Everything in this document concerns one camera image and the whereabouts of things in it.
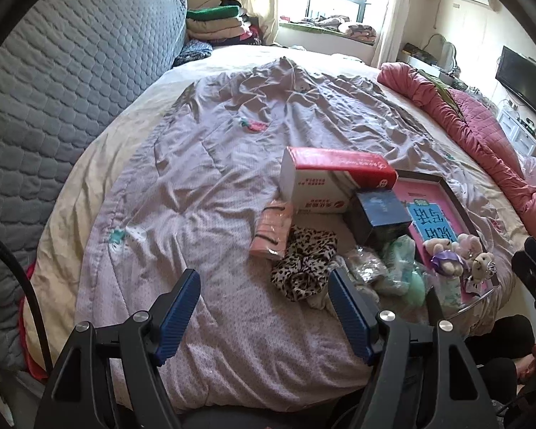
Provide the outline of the small plush toy bunch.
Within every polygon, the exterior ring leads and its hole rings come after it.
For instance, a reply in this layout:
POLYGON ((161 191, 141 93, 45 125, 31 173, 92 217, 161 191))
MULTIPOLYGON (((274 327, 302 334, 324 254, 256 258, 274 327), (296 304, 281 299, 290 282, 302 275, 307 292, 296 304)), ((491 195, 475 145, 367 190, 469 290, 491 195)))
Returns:
POLYGON ((446 277, 463 277, 480 284, 497 272, 494 256, 485 252, 478 236, 460 233, 455 241, 432 238, 423 242, 434 271, 446 277))

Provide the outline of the green white tissue pack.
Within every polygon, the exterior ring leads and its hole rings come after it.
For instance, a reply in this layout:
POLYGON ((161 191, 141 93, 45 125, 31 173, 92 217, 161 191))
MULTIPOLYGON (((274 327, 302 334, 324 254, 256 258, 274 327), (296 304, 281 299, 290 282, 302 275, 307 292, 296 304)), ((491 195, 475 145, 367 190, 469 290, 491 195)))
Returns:
POLYGON ((381 251, 381 259, 387 274, 377 282, 380 295, 403 296, 411 285, 415 269, 415 241, 409 235, 401 235, 387 243, 381 251))

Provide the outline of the leopard print scrunchie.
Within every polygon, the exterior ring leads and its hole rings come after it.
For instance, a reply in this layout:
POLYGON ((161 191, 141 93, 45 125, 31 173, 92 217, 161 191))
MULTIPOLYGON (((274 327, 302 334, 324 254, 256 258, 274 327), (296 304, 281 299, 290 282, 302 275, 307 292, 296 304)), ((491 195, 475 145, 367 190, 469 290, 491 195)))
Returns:
POLYGON ((271 282, 285 298, 298 302, 321 294, 328 284, 329 264, 337 254, 333 231, 293 225, 282 260, 271 271, 271 282))

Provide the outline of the pink face mask pack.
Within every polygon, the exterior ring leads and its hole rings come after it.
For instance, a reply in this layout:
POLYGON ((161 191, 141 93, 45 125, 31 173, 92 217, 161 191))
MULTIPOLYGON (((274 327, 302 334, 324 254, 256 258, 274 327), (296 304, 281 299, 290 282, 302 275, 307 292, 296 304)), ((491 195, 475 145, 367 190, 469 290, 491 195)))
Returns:
POLYGON ((249 253, 256 258, 282 260, 287 250, 287 238, 293 215, 291 202, 275 199, 267 204, 258 217, 249 253))

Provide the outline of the mint green bagged item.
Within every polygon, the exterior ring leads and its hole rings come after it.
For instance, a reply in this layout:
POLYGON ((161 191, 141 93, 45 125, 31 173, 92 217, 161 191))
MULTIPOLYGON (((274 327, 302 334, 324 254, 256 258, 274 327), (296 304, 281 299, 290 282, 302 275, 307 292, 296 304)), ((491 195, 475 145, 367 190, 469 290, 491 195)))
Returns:
POLYGON ((408 308, 416 309, 421 307, 426 298, 426 285, 424 274, 421 270, 411 272, 410 281, 408 282, 408 290, 402 296, 405 305, 408 308))

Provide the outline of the white floral cloth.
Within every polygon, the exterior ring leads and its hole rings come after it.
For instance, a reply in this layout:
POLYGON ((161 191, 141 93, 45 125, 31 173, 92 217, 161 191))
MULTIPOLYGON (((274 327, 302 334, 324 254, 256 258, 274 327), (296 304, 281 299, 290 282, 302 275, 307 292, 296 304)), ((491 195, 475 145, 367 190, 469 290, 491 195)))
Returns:
POLYGON ((327 272, 329 279, 323 290, 319 294, 310 295, 306 299, 309 307, 326 311, 335 319, 339 318, 337 306, 341 305, 346 298, 346 294, 343 292, 344 285, 339 277, 340 274, 344 275, 344 279, 354 287, 355 291, 367 297, 374 305, 379 305, 379 296, 376 291, 364 281, 357 271, 351 271, 344 257, 336 255, 332 258, 332 261, 327 266, 327 272))

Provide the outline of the clear plastic bag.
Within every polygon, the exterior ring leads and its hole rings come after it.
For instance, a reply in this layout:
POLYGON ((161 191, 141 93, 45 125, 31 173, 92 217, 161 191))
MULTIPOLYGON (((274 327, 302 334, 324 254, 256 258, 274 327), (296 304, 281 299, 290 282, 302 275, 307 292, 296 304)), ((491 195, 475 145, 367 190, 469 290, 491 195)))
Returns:
POLYGON ((524 179, 532 186, 536 186, 536 157, 517 154, 524 179))

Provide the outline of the dark tray with pink book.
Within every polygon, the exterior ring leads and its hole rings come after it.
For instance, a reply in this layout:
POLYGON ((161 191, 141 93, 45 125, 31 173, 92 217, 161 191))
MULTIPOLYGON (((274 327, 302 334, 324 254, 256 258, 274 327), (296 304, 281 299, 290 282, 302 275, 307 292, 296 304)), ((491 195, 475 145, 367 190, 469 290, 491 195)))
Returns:
MULTIPOLYGON (((455 241, 460 233, 468 233, 478 236, 484 251, 488 252, 466 209, 442 177, 411 171, 400 171, 398 175, 393 191, 411 215, 410 234, 423 265, 434 271, 430 264, 431 257, 423 248, 423 242, 432 238, 455 241)), ((463 307, 482 301, 498 285, 496 274, 480 284, 463 277, 438 275, 447 280, 454 278, 460 283, 463 307)))

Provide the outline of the dark blue small box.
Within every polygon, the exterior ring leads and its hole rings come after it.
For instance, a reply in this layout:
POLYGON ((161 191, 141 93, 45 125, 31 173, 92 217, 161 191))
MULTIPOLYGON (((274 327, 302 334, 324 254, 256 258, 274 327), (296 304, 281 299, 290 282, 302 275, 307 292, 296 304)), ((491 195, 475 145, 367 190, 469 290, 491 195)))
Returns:
POLYGON ((381 250, 408 233, 411 215, 392 190, 356 192, 344 221, 359 246, 381 250))

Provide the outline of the white drawer cabinet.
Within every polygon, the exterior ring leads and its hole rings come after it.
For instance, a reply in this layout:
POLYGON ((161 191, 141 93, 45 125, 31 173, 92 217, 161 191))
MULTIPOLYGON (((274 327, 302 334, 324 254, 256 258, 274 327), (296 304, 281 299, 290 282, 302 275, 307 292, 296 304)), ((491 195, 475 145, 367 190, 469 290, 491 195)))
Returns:
POLYGON ((498 112, 498 124, 513 148, 522 156, 536 157, 536 138, 520 122, 519 116, 513 109, 502 108, 498 112))

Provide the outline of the pink rolled quilt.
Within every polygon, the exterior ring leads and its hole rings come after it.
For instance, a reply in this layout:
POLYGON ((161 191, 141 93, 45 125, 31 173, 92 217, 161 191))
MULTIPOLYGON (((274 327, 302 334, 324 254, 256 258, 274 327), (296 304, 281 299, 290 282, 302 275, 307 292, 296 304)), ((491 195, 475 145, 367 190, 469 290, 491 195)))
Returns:
POLYGON ((536 185, 525 179, 515 150, 490 109, 405 63, 383 64, 377 80, 436 120, 501 188, 529 235, 536 238, 536 185))

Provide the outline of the red white tissue box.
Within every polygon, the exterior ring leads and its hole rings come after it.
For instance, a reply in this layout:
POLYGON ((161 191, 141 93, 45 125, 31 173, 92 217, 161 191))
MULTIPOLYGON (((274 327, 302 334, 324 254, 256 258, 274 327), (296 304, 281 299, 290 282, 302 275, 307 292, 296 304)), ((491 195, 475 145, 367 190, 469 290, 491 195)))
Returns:
POLYGON ((355 193, 390 189, 397 179, 395 168, 374 153, 289 146, 279 188, 297 212, 344 213, 355 193))

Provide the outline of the clothes on window sill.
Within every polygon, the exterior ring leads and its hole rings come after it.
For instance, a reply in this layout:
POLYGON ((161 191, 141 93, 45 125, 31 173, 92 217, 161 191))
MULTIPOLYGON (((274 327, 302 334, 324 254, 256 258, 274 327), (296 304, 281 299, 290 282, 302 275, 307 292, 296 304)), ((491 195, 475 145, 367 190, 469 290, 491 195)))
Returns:
POLYGON ((373 26, 363 22, 351 21, 348 16, 336 15, 330 18, 319 16, 315 19, 289 20, 280 18, 280 26, 317 34, 327 34, 354 40, 367 45, 374 45, 377 31, 373 26))

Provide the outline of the stack of folded clothes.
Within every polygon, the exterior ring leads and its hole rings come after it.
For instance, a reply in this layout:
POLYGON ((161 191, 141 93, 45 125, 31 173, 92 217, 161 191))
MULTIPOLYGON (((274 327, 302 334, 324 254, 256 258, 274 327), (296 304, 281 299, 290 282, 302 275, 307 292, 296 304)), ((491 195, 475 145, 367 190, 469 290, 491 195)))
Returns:
POLYGON ((250 16, 238 0, 188 10, 186 25, 190 39, 212 46, 262 44, 257 17, 250 16))

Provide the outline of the black wall television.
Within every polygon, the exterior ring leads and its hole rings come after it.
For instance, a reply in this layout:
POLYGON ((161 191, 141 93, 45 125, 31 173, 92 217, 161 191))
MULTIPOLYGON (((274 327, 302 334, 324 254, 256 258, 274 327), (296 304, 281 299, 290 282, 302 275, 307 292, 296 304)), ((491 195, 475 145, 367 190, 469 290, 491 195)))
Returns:
POLYGON ((495 79, 536 113, 536 63, 504 45, 495 79))

